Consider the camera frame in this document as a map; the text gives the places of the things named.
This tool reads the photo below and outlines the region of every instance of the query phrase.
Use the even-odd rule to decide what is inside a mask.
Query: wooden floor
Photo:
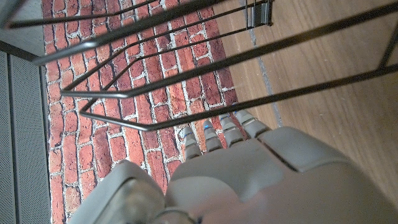
[[[241,6],[230,0],[215,12]],[[276,0],[272,27],[223,39],[227,55],[385,5],[388,0]],[[377,67],[398,14],[384,16],[231,67],[239,101],[346,77]],[[218,19],[221,33],[244,27],[244,14]],[[398,61],[396,47],[389,64]],[[398,73],[250,111],[271,128],[292,126],[357,163],[398,208]]]

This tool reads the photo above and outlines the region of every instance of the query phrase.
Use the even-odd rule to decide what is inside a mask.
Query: gray robotic hand
[[[228,149],[205,121],[207,153],[183,130],[185,159],[166,194],[121,161],[71,223],[395,223],[380,190],[336,149],[294,128],[271,130],[247,111],[220,116]]]

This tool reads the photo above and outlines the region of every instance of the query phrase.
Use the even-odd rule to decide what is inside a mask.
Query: black wire rack
[[[13,0],[10,1],[9,4],[7,4],[7,8],[3,9],[4,13],[0,17],[0,26],[5,27],[8,29],[15,29],[15,28],[21,28],[21,27],[30,27],[30,26],[40,26],[44,24],[54,24],[54,23],[61,23],[61,22],[70,22],[70,21],[79,21],[83,19],[94,19],[94,18],[99,18],[99,17],[109,17],[109,16],[116,16],[120,15],[122,13],[134,10],[138,7],[145,6],[146,4],[150,4],[156,0],[148,0],[146,2],[142,2],[140,4],[136,4],[134,6],[131,6],[129,8],[123,9],[119,12],[115,12],[112,14],[95,14],[95,15],[89,15],[89,16],[72,16],[72,17],[59,17],[59,18],[51,18],[51,19],[35,19],[35,20],[30,20],[30,21],[10,21],[9,18],[12,18],[13,14],[17,11],[17,9],[23,4],[24,0]],[[81,53],[96,47],[100,47],[102,45],[106,45],[110,42],[113,42],[115,40],[127,37],[132,34],[136,34],[138,32],[144,31],[146,29],[149,29],[151,27],[157,26],[159,24],[171,21],[173,19],[176,19],[178,17],[182,17],[186,14],[189,14],[191,12],[198,11],[200,9],[204,9],[206,7],[211,7],[214,4],[221,3],[223,1],[227,0],[192,0],[188,3],[181,4],[179,6],[175,6],[174,8],[171,8],[167,11],[164,11],[160,14],[155,14],[153,16],[149,16],[147,18],[141,19],[135,23],[126,25],[124,27],[121,27],[119,29],[116,29],[110,33],[103,34],[101,36],[93,37],[88,40],[84,40],[80,42],[79,44],[73,45],[71,47],[67,47],[65,49],[59,50],[58,52],[55,52],[53,54],[49,54],[43,57],[40,57],[36,60],[33,61],[34,64],[36,65],[43,65],[47,62],[51,62],[56,59],[64,58],[64,57],[69,57],[73,54]],[[99,114],[93,114],[88,112],[90,107],[99,99],[99,98],[130,98],[134,96],[138,96],[144,93],[147,93],[149,91],[154,91],[159,88],[163,88],[165,86],[173,85],[179,82],[182,82],[184,80],[188,80],[190,78],[198,77],[200,75],[204,75],[208,72],[213,72],[215,70],[219,70],[221,68],[225,68],[231,65],[235,65],[237,63],[241,63],[247,60],[250,60],[252,58],[259,57],[261,55],[269,54],[281,49],[285,49],[287,47],[291,47],[293,45],[301,44],[303,42],[316,39],[319,37],[322,37],[324,35],[331,34],[333,32],[355,26],[373,19],[377,19],[379,17],[396,13],[398,11],[398,2],[393,2],[390,4],[386,4],[381,7],[376,7],[374,9],[371,9],[366,12],[362,12],[360,14],[347,17],[342,20],[338,20],[329,24],[326,24],[324,26],[320,26],[305,32],[302,32],[297,35],[293,35],[291,37],[286,37],[284,39],[257,47],[252,50],[245,51],[243,53],[233,55],[231,57],[225,58],[223,60],[213,62],[208,65],[204,65],[201,67],[194,68],[192,70],[186,71],[179,73],[178,75],[168,77],[162,80],[159,80],[157,82],[152,82],[144,86],[140,86],[137,88],[133,88],[131,90],[123,90],[123,91],[108,91],[110,87],[120,78],[125,72],[129,70],[131,66],[133,66],[136,62],[143,60],[145,58],[149,57],[155,57],[157,55],[161,55],[167,52],[171,52],[174,50],[186,48],[186,47],[191,47],[196,44],[202,44],[204,42],[208,42],[211,40],[219,39],[222,37],[226,37],[229,35],[234,35],[239,32],[244,32],[249,29],[253,29],[255,27],[259,26],[271,26],[272,25],[272,0],[265,0],[265,1],[254,1],[252,4],[248,4],[248,1],[246,0],[246,4],[242,7],[237,7],[236,9],[230,10],[223,12],[221,14],[217,14],[214,16],[211,16],[206,19],[199,20],[197,22],[193,22],[191,24],[187,24],[185,26],[178,27],[176,29],[168,30],[167,32],[161,33],[154,35],[152,37],[148,37],[146,39],[139,40],[135,43],[129,44],[120,50],[114,52],[109,58],[104,60],[103,62],[99,63],[95,68],[92,68],[90,71],[86,72],[82,76],[78,77],[73,83],[65,87],[64,89],[61,90],[61,95],[63,96],[73,96],[73,97],[85,97],[85,98],[92,98],[82,109],[79,111],[79,113],[82,116],[85,116],[87,118],[92,118],[92,119],[97,119],[100,121],[104,122],[109,122],[113,124],[118,124],[121,126],[129,127],[129,128],[135,128],[141,131],[153,131],[157,129],[162,129],[162,128],[168,128],[176,125],[180,125],[183,123],[189,123],[192,121],[197,121],[200,119],[206,119],[210,118],[212,116],[217,116],[219,114],[225,114],[237,110],[243,110],[246,108],[250,107],[255,107],[255,106],[260,106],[268,103],[273,103],[277,102],[280,100],[286,100],[289,98],[297,97],[297,96],[302,96],[306,95],[309,93],[315,93],[318,91],[322,90],[327,90],[330,88],[335,88],[338,86],[343,86],[343,85],[348,85],[350,83],[356,83],[356,82],[361,82],[364,80],[369,80],[371,78],[376,78],[376,77],[381,77],[383,75],[387,75],[389,73],[393,73],[398,71],[398,64],[393,64],[387,66],[388,60],[391,56],[392,51],[394,50],[395,45],[397,44],[398,40],[398,24],[396,25],[396,28],[391,36],[391,39],[388,43],[388,46],[384,52],[384,55],[382,59],[380,60],[379,66],[375,70],[371,70],[368,72],[360,73],[357,75],[352,75],[349,77],[345,78],[340,78],[328,82],[323,82],[319,83],[316,85],[311,85],[311,86],[306,86],[303,88],[298,88],[294,90],[289,90],[285,91],[282,93],[277,93],[269,96],[265,96],[262,98],[257,98],[254,100],[249,100],[245,102],[240,102],[236,103],[231,106],[225,106],[223,108],[218,108],[214,110],[209,110],[205,111],[202,113],[197,113],[197,114],[192,114],[188,116],[184,116],[181,118],[175,118],[171,119],[168,121],[164,121],[161,123],[155,123],[155,124],[142,124],[142,123],[136,123],[132,121],[126,121],[123,119],[117,119],[117,118],[112,118],[109,116],[103,116]],[[228,14],[232,14],[234,12],[238,11],[245,11],[246,15],[246,26],[242,27],[241,29],[234,30],[225,34],[217,35],[216,37],[212,37],[209,39],[201,40],[198,42],[193,42],[187,45],[171,48],[171,49],[166,49],[154,54],[150,55],[145,55],[141,56],[139,58],[136,58],[133,60],[131,63],[127,65],[126,68],[124,68],[121,72],[119,72],[117,75],[114,76],[114,78],[106,85],[104,86],[100,91],[73,91],[73,89],[79,85],[81,82],[85,81],[87,78],[89,78],[92,74],[96,73],[101,67],[105,66],[107,63],[112,61],[115,57],[117,57],[119,54],[123,53],[125,50],[127,50],[130,47],[137,46],[141,43],[147,42],[149,40],[153,40],[155,38],[161,37],[163,35],[167,35],[173,32],[176,32],[178,30],[186,29],[191,26],[195,26],[197,24],[210,21],[213,19],[217,19],[223,16],[226,16]]]

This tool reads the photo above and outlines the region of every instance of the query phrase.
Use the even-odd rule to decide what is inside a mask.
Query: perforated metal panel
[[[7,54],[0,52],[0,223],[15,223]]]
[[[48,223],[49,180],[39,68],[11,56],[11,74],[19,221]]]

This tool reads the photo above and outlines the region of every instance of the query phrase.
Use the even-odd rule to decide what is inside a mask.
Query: metal clip
[[[258,27],[262,25],[271,26],[272,1],[255,4],[250,8],[248,16],[248,27]]]

